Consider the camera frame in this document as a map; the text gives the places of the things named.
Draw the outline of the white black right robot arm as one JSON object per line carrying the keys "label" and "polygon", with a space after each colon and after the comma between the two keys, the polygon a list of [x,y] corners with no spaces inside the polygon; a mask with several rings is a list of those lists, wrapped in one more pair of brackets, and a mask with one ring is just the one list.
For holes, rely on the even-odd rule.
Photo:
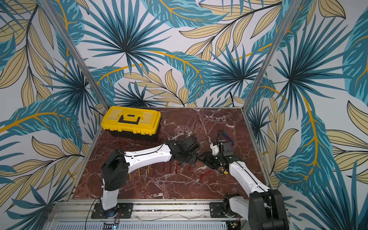
{"label": "white black right robot arm", "polygon": [[288,230],[289,222],[282,194],[262,183],[246,163],[234,155],[231,142],[218,141],[212,143],[210,148],[210,151],[202,154],[202,163],[220,173],[227,172],[237,180],[248,196],[225,195],[221,203],[212,202],[211,217],[245,219],[252,230]]}

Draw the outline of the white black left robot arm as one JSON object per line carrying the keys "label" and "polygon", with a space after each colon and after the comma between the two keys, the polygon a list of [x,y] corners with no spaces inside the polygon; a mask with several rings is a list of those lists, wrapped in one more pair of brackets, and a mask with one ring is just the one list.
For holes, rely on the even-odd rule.
{"label": "white black left robot arm", "polygon": [[159,146],[139,151],[124,152],[115,149],[101,168],[103,210],[117,207],[119,190],[126,184],[131,172],[145,166],[171,161],[195,164],[199,148],[200,143],[196,137],[190,136],[185,140],[169,140]]}

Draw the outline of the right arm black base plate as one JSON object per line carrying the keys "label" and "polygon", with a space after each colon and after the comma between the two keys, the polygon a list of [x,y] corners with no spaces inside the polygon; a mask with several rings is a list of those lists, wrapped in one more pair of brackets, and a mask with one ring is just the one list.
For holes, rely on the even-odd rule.
{"label": "right arm black base plate", "polygon": [[249,202],[236,202],[233,205],[226,205],[222,202],[210,202],[209,211],[211,218],[234,218],[237,216],[247,218]]}

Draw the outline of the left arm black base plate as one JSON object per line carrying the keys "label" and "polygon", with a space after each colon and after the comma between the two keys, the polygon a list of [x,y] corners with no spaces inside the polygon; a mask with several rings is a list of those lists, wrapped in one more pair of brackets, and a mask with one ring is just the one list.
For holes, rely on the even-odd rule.
{"label": "left arm black base plate", "polygon": [[118,203],[114,208],[104,210],[99,202],[93,208],[92,219],[130,219],[133,203]]}

